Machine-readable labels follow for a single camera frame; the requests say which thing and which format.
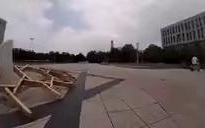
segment pole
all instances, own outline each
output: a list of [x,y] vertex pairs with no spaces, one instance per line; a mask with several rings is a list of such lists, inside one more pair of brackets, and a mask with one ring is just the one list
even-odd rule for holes
[[136,63],[139,63],[139,43],[136,43]]

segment paved plaza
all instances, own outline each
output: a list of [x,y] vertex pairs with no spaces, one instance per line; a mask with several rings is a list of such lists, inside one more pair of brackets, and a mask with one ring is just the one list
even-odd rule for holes
[[1,127],[205,128],[205,71],[40,66],[72,71],[77,87],[66,99],[33,107],[33,119],[16,112],[0,115]]

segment sky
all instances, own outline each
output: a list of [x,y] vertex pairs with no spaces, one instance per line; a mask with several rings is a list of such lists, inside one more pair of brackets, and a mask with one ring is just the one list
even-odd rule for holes
[[162,27],[202,11],[205,0],[0,0],[14,47],[73,54],[108,51],[111,40],[161,46]]

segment pedestrian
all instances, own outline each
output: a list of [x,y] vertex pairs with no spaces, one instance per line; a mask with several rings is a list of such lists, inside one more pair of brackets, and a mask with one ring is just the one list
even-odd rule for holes
[[191,59],[191,64],[192,64],[192,71],[200,71],[200,64],[199,64],[199,59],[196,56],[193,56]]

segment white panel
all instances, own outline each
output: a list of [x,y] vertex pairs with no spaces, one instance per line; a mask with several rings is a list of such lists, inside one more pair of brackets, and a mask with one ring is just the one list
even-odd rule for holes
[[13,41],[0,44],[0,83],[12,83],[13,72]]

